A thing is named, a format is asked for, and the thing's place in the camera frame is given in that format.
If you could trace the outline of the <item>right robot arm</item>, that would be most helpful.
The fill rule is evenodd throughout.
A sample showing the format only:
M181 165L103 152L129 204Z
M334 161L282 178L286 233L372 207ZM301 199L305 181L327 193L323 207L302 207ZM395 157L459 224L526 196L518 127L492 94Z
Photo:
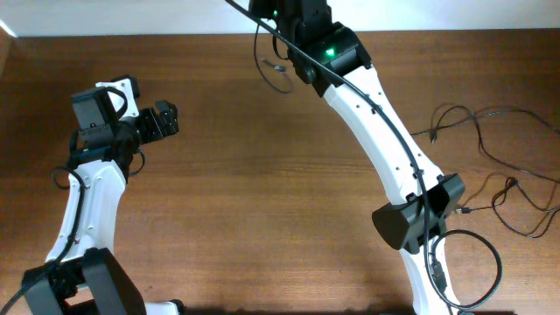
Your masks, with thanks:
M417 314L462 314L445 259L445 220L465 186L418 147L384 94L357 34L333 21L325 1L252 1L248 14L287 47L297 76L348 125L376 170L388 204L372 221L398 251Z

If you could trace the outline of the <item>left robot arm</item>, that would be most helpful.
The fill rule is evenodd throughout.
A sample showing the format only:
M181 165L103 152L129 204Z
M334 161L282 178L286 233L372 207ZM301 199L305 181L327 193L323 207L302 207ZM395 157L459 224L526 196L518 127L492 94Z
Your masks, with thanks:
M70 142L66 211L45 264L24 273L34 314L181 314L177 299L144 301L114 256L116 214L141 145L179 131L177 107L157 101L132 114L138 94L115 86L72 95L79 122Z

